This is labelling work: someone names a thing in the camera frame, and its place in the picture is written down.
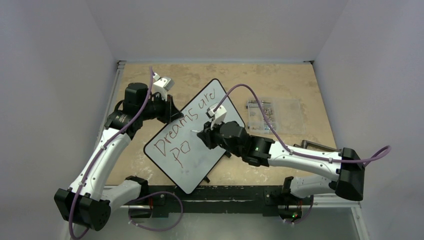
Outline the white whiteboard black frame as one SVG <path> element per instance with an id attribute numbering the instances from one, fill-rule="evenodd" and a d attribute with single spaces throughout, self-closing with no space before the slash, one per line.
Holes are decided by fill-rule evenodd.
<path id="1" fill-rule="evenodd" d="M 203 130 L 210 120 L 207 109 L 225 95 L 221 82 L 212 79 L 182 108 L 182 118 L 166 124 L 144 146 L 144 154 L 186 194 L 195 190 L 225 153 L 220 147 L 208 149 L 191 132 Z"/>

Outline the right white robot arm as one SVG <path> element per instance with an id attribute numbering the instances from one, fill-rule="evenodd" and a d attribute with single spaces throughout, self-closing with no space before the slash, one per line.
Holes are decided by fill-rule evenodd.
<path id="1" fill-rule="evenodd" d="M 235 121 L 215 126 L 206 122 L 196 135 L 208 149 L 220 147 L 251 166 L 286 167 L 312 173 L 308 177 L 285 178 L 280 196 L 288 204 L 329 193 L 356 202 L 364 198 L 365 167 L 351 148 L 340 152 L 284 148 L 271 138 L 248 134 Z"/>

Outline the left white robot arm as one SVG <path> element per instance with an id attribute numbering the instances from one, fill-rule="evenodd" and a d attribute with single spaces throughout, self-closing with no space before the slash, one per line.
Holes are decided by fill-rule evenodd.
<path id="1" fill-rule="evenodd" d="M 128 84 L 124 98 L 107 117 L 100 141 L 88 163 L 68 189 L 60 188 L 54 195 L 58 210 L 69 222 L 70 230 L 81 226 L 100 231 L 114 210 L 130 202 L 153 206 L 155 197 L 149 192 L 146 179 L 129 176 L 109 190 L 105 185 L 118 158 L 144 121 L 156 119 L 169 124 L 183 117 L 168 94 L 173 84 L 165 77 L 150 85 Z"/>

